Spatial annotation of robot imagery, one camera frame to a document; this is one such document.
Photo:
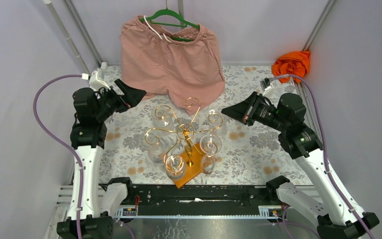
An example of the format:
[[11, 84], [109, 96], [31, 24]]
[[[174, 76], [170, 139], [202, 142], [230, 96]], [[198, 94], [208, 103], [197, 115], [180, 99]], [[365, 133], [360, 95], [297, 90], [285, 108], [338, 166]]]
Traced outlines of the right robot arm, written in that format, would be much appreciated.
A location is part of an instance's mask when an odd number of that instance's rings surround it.
[[273, 106], [267, 97], [253, 92], [221, 112], [247, 126], [259, 122], [278, 130], [281, 147], [307, 174], [320, 196], [318, 201], [279, 176], [266, 184], [268, 203], [282, 202], [297, 210], [315, 226], [321, 239], [357, 239], [379, 224], [377, 215], [366, 212], [332, 174], [323, 144], [304, 122], [306, 107], [299, 95], [285, 93]]

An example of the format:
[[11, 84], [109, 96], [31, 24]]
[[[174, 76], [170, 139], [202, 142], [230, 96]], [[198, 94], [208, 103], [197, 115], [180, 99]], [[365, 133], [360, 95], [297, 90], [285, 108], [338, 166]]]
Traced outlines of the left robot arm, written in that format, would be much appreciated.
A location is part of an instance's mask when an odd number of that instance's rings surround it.
[[123, 113], [137, 106], [146, 95], [120, 79], [112, 87], [98, 90], [81, 88], [73, 93], [76, 110], [75, 123], [70, 134], [75, 157], [73, 193], [67, 218], [57, 224], [57, 234], [63, 239], [110, 239], [114, 234], [113, 214], [121, 204], [134, 200], [130, 181], [110, 182], [98, 201], [99, 167], [107, 133], [105, 121], [114, 113]]

